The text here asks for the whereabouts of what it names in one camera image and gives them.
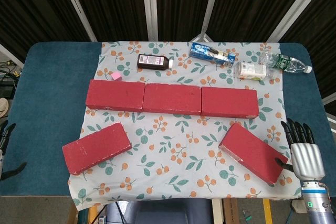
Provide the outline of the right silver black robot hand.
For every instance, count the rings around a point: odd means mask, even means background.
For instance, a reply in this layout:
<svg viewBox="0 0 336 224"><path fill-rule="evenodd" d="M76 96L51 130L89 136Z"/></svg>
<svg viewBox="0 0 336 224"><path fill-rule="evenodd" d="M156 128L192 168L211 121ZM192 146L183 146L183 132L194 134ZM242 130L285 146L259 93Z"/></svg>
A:
<svg viewBox="0 0 336 224"><path fill-rule="evenodd" d="M311 128L290 118L285 122L281 121L281 125L285 131L292 164L286 164L277 157L276 163L283 169L293 172L302 182L320 181L325 176L325 170Z"/></svg>

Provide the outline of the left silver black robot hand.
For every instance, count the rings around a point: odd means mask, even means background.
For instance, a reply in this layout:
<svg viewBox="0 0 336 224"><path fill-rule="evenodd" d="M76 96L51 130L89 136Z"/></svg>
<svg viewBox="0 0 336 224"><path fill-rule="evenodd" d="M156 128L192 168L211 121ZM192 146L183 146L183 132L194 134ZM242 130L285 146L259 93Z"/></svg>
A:
<svg viewBox="0 0 336 224"><path fill-rule="evenodd" d="M9 144L9 139L10 139L11 133L13 129L15 128L16 124L14 123L14 124L11 124L10 126L7 126L7 125L8 125L8 120L5 120L3 123L1 123L1 181L19 174L20 172L24 170L24 168L27 165L26 162L23 162L14 170L8 170L6 172L3 171L4 159L5 159L6 150Z"/></svg>

